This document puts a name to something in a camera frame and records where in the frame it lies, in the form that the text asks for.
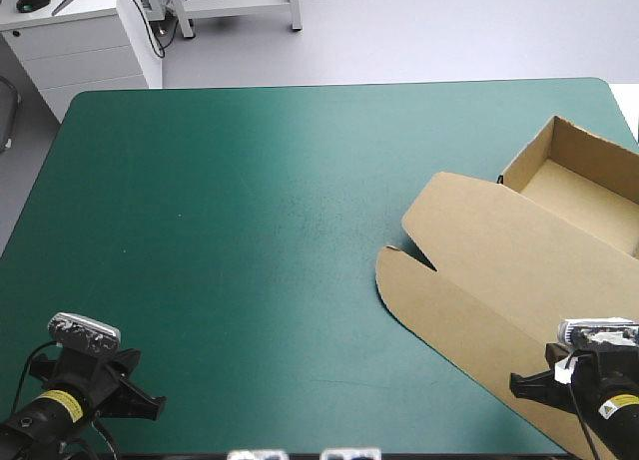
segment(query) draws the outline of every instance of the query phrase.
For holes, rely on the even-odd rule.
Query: drawer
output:
[[[20,61],[130,44],[115,15],[4,31],[2,35]]]
[[[40,90],[142,74],[131,46],[23,61]]]
[[[62,122],[64,115],[69,109],[73,98],[85,91],[106,91],[118,89],[147,89],[147,82],[144,76],[130,76],[127,78],[107,79],[104,81],[94,81],[93,83],[72,84],[59,88],[49,88],[40,90],[40,94],[58,121]]]

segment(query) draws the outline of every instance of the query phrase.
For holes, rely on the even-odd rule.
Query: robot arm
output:
[[[140,351],[119,351],[118,329],[75,314],[58,313],[49,332],[60,356],[34,358],[30,374],[45,391],[0,424],[0,460],[57,460],[64,446],[98,417],[156,420],[165,397],[151,397],[129,377]]]
[[[639,460],[639,324],[567,320],[558,340],[546,345],[550,370],[511,374],[512,393],[579,415],[619,460]]]

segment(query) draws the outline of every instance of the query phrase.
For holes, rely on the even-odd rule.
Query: computer mouse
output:
[[[33,13],[47,6],[51,0],[18,0],[16,8],[21,13]]]

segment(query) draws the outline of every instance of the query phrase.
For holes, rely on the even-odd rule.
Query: cardboard lid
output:
[[[569,452],[590,458],[574,415],[510,393],[510,372],[547,369],[543,341],[394,247],[379,252],[376,280],[384,303],[410,331]],[[614,459],[596,437],[594,441],[602,458]]]
[[[639,318],[638,259],[505,186],[437,174],[402,224],[442,276],[541,342],[564,318]]]

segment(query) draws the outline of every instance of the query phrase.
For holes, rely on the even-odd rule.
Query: yellow label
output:
[[[67,409],[67,412],[69,412],[71,421],[73,423],[76,423],[82,418],[83,412],[80,403],[78,403],[73,395],[65,391],[47,390],[42,395],[39,395],[38,398],[48,398],[49,400],[58,402],[60,405]]]
[[[599,407],[599,413],[603,418],[608,420],[610,417],[612,417],[613,413],[615,413],[620,408],[627,407],[628,405],[639,405],[639,397],[637,397],[636,395],[630,395],[628,393],[616,395],[606,400],[603,405]]]

